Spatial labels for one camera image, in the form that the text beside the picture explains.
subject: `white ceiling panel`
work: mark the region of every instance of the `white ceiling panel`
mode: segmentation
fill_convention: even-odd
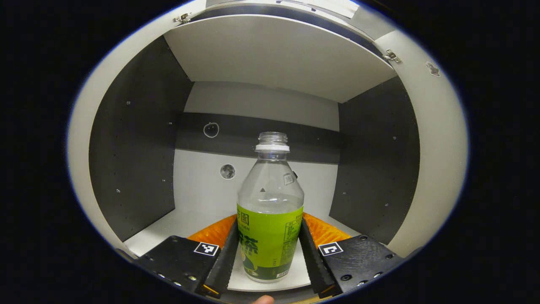
[[[345,102],[396,76],[351,40],[282,17],[220,16],[164,36],[191,81],[260,84]]]

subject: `plastic bottle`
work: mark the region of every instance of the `plastic bottle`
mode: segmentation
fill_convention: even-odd
[[[304,193],[287,163],[287,135],[264,132],[259,159],[238,192],[238,231],[244,270],[257,282],[277,282],[291,267]]]

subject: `hinge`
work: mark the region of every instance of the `hinge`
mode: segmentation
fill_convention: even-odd
[[[191,13],[183,14],[182,16],[174,18],[173,22],[180,22],[180,24],[186,24],[191,21],[191,19],[188,19],[187,17],[191,15]]]
[[[388,54],[388,56],[386,55],[382,55],[382,57],[388,59],[388,60],[393,60],[394,62],[396,63],[400,63],[401,62],[401,59],[399,59],[396,54],[394,54],[394,52],[392,52],[392,50],[388,49],[386,50],[386,53]]]

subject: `green bottle label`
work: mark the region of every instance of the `green bottle label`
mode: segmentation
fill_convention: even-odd
[[[286,275],[293,261],[303,206],[282,214],[263,214],[237,204],[238,232],[244,269],[260,280]]]

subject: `round hole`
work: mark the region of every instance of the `round hole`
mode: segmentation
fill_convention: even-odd
[[[231,164],[224,164],[219,169],[219,174],[226,180],[231,180],[236,175],[236,169]]]
[[[214,138],[219,133],[219,125],[215,122],[209,122],[207,125],[204,126],[202,129],[204,135],[209,138]]]

